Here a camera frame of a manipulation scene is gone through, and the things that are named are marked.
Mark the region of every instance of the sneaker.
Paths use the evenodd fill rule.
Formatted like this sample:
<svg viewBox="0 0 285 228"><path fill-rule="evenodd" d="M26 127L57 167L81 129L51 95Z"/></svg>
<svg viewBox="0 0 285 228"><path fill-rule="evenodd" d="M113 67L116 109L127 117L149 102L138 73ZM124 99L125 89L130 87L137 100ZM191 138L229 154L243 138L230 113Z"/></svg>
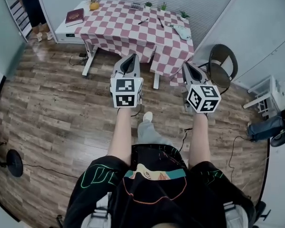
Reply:
<svg viewBox="0 0 285 228"><path fill-rule="evenodd" d="M227 228L248 228L248 215L243 207L231 204L224 209Z"/></svg>
<svg viewBox="0 0 285 228"><path fill-rule="evenodd" d="M42 33L39 32L37 35L38 42L42 41Z"/></svg>
<svg viewBox="0 0 285 228"><path fill-rule="evenodd" d="M248 127L249 127L250 125L251 125L251 122L248 122L248 123L247 123L247 129L246 129L246 135L247 135L247 137L249 137L249 136L248 136Z"/></svg>
<svg viewBox="0 0 285 228"><path fill-rule="evenodd" d="M51 40L53 39L53 35L52 35L52 32L47 32L47 40Z"/></svg>
<svg viewBox="0 0 285 228"><path fill-rule="evenodd" d="M152 112L146 112L145 115L143 115L142 120L143 121L148 120L148 121L152 122L152 118L153 118Z"/></svg>

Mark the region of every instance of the black cable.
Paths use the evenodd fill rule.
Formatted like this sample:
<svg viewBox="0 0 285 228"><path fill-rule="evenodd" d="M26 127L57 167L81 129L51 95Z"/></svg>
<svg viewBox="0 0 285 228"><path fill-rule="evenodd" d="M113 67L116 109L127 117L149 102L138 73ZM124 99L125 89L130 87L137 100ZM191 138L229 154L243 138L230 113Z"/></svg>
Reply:
<svg viewBox="0 0 285 228"><path fill-rule="evenodd" d="M132 115L131 117L133 117L133 116L137 116L137 115L141 112L141 110L142 110L142 104L141 104L141 108L139 108L138 113L136 113L135 115Z"/></svg>
<svg viewBox="0 0 285 228"><path fill-rule="evenodd" d="M138 111L138 113L136 113L135 115L133 115L133 116L137 116L140 112L141 112L141 110L142 110L142 104L141 104L141 108L139 108L139 111Z"/></svg>
<svg viewBox="0 0 285 228"><path fill-rule="evenodd" d="M242 136L236 136L235 139L234 139L234 141L233 141L231 157L230 157L230 160L229 160L229 163L228 163L228 166L232 169L232 172L231 172L231 183L233 183L233 182L232 182L232 174L233 174L233 172L234 172L234 170L235 170L235 167L230 166L230 162L231 162L231 159L232 159L232 156L233 156L234 142L236 141L237 138L242 138L242 139L244 139L244 140L249 140L249 139L243 138Z"/></svg>
<svg viewBox="0 0 285 228"><path fill-rule="evenodd" d="M53 171L53 172L56 172L56 173L59 173L59 174L62 174L62 175L68 176L68 177L74 177L74 178L77 178L77 179L78 179L78 177L76 177L76 176L67 175L67 174L58 172L58 171L53 170L53 169L47 169L47 168L44 168L44 167L41 166L41 165L29 165L29 164L23 164L23 165L27 165L27 166L30 166L30 167L40 167L40 168L45 169L45 170L47 170L47 171Z"/></svg>
<svg viewBox="0 0 285 228"><path fill-rule="evenodd" d="M182 139L182 145L181 145L181 148L180 148L179 152L181 152L181 150L182 150L182 147L184 145L185 139L187 138L187 131L189 131L189 130L192 130L192 128L187 128L187 129L184 130L185 131L185 135L184 135L184 137Z"/></svg>
<svg viewBox="0 0 285 228"><path fill-rule="evenodd" d="M86 61L88 60L88 57L84 57L83 59L81 59L81 60L79 61L79 63L71 64L72 56L79 56L79 54L73 54L73 55L71 55L71 57L70 57L68 63L69 63L70 65L72 65L72 66L84 65L84 64L86 63Z"/></svg>

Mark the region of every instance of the gray pants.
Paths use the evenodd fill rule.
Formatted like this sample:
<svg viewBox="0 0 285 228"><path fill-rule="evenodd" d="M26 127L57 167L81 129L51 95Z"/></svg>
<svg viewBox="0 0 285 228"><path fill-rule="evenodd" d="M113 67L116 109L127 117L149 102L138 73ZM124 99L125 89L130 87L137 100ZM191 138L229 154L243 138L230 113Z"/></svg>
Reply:
<svg viewBox="0 0 285 228"><path fill-rule="evenodd" d="M163 138L158 132L156 132L153 123L149 120L145 120L138 125L137 135L138 141L136 144L154 143L173 146L170 140Z"/></svg>
<svg viewBox="0 0 285 228"><path fill-rule="evenodd" d="M278 113L264 122L251 124L247 134L252 140L259 141L278 135L284 128L281 113Z"/></svg>

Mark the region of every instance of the potted plant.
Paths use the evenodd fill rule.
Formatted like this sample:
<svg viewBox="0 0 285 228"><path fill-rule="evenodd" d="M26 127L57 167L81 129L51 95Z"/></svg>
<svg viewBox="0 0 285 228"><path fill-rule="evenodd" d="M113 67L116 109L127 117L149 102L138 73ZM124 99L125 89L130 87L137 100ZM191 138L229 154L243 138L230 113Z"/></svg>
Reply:
<svg viewBox="0 0 285 228"><path fill-rule="evenodd" d="M180 19L182 21L185 21L187 18L189 18L190 16L185 12L185 11L181 11L180 12Z"/></svg>
<svg viewBox="0 0 285 228"><path fill-rule="evenodd" d="M90 10L97 10L99 9L99 2L98 0L90 0Z"/></svg>
<svg viewBox="0 0 285 228"><path fill-rule="evenodd" d="M151 7L152 7L152 3L151 2L146 2L144 4L144 8L146 9L146 11L150 11Z"/></svg>
<svg viewBox="0 0 285 228"><path fill-rule="evenodd" d="M167 3L164 2L161 6L161 15L165 15L166 9L167 9Z"/></svg>

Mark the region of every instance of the round base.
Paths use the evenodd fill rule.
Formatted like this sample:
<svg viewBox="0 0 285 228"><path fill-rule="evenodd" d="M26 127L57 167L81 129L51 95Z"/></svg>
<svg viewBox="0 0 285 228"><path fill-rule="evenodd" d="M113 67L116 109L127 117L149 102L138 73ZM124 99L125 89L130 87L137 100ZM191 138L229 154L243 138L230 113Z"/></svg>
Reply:
<svg viewBox="0 0 285 228"><path fill-rule="evenodd" d="M6 155L8 169L14 177L20 177L23 174L23 163L19 153L16 150L9 150Z"/></svg>

